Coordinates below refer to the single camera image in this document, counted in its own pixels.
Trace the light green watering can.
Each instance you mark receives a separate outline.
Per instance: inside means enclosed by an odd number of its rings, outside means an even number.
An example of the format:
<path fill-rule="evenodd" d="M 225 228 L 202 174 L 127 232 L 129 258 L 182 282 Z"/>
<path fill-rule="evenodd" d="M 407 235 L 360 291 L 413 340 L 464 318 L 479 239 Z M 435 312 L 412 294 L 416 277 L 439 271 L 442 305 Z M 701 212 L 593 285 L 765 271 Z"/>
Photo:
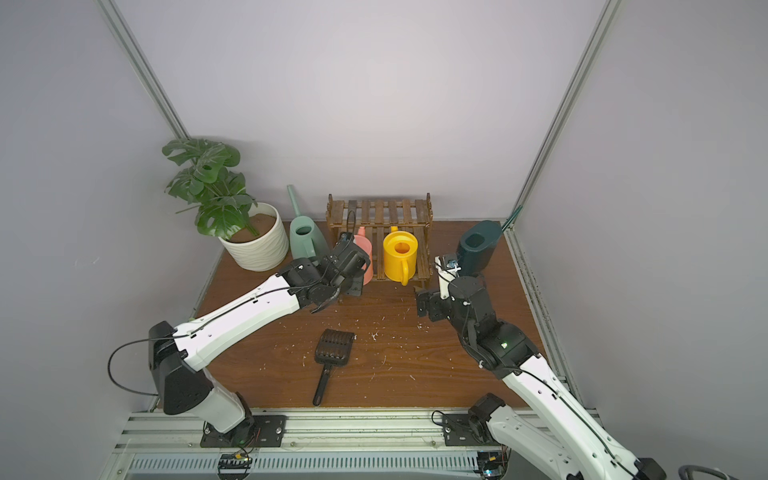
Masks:
<path fill-rule="evenodd" d="M 328 254 L 330 247 L 319 226 L 310 217 L 301 213 L 294 186 L 288 185 L 287 191 L 294 211 L 294 218 L 289 226 L 289 243 L 293 259 Z"/>

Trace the dark green watering can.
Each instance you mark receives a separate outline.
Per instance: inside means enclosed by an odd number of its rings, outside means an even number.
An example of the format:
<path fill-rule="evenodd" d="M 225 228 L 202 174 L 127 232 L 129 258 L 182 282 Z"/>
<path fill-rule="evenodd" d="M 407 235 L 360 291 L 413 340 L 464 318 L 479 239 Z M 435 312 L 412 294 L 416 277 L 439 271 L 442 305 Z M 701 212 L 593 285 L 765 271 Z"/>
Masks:
<path fill-rule="evenodd" d="M 515 222 L 522 209 L 522 205 L 516 207 L 503 223 L 483 220 L 461 236 L 457 247 L 461 276 L 477 276 L 487 267 L 504 231 Z"/>

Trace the yellow small watering can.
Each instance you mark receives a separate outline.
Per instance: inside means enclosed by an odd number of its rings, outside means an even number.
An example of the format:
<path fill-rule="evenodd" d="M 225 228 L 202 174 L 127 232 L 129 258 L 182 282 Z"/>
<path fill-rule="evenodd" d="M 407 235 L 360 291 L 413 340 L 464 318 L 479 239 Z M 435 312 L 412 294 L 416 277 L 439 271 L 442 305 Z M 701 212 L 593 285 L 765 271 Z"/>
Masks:
<path fill-rule="evenodd" d="M 419 243 L 414 234 L 392 226 L 383 243 L 385 276 L 407 286 L 414 277 Z"/>

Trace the brown wooden slatted shelf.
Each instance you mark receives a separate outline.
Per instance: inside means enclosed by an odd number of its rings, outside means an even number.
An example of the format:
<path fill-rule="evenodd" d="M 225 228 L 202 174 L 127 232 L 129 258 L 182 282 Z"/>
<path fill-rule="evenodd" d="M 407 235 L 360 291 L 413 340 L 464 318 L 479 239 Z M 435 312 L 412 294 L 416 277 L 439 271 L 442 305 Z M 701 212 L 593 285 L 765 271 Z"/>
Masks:
<path fill-rule="evenodd" d="M 349 231 L 349 212 L 354 212 L 354 229 L 364 228 L 365 237 L 372 243 L 371 261 L 373 281 L 391 281 L 385 273 L 384 242 L 388 235 L 407 232 L 417 240 L 413 249 L 415 264 L 409 285 L 427 287 L 433 267 L 430 264 L 430 228 L 433 208 L 429 193 L 417 199 L 335 199 L 328 195 L 326 223 L 334 241 L 344 231 Z"/>

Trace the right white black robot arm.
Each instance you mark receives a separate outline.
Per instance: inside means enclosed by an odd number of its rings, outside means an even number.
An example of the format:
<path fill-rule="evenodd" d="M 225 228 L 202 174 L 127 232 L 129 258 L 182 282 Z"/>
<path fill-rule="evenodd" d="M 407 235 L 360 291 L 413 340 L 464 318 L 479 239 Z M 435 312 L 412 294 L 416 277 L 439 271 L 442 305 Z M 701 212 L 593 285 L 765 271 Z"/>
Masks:
<path fill-rule="evenodd" d="M 482 281 L 459 276 L 416 295 L 417 313 L 447 320 L 480 368 L 520 397 L 547 430 L 487 394 L 470 410 L 478 431 L 520 454 L 550 479 L 664 479 L 652 458 L 640 458 L 610 435 L 575 399 L 533 341 L 497 317 Z"/>

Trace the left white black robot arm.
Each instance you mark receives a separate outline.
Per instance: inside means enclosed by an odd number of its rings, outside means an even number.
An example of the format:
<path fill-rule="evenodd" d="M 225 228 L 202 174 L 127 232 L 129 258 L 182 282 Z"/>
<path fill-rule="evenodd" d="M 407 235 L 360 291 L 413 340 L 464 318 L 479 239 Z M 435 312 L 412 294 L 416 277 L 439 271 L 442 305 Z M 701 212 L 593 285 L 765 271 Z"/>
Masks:
<path fill-rule="evenodd" d="M 177 326 L 154 325 L 144 342 L 148 368 L 165 414 L 190 413 L 213 435 L 241 446 L 251 436 L 250 408 L 207 370 L 231 346 L 259 329 L 311 307 L 319 312 L 340 295 L 358 296 L 371 258 L 344 233 L 323 256 L 298 258 L 263 283 L 211 313 Z"/>

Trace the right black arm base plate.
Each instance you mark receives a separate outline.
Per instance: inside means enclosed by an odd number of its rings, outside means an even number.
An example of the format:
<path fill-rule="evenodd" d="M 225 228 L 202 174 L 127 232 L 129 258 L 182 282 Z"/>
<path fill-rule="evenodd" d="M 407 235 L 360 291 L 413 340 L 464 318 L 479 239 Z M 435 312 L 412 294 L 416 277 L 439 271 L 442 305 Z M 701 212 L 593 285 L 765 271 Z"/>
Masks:
<path fill-rule="evenodd" d="M 475 415 L 439 413 L 438 416 L 446 446 L 499 446 L 486 423 Z"/>

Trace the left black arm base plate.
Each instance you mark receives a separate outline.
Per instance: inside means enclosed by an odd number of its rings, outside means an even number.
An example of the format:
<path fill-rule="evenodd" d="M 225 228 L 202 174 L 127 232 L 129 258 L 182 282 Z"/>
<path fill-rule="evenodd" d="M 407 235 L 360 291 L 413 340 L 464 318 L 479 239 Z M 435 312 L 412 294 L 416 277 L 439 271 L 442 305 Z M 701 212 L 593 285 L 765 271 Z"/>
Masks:
<path fill-rule="evenodd" d="M 227 433 L 217 431 L 206 422 L 200 447 L 243 449 L 280 447 L 287 419 L 285 415 L 247 416 Z"/>

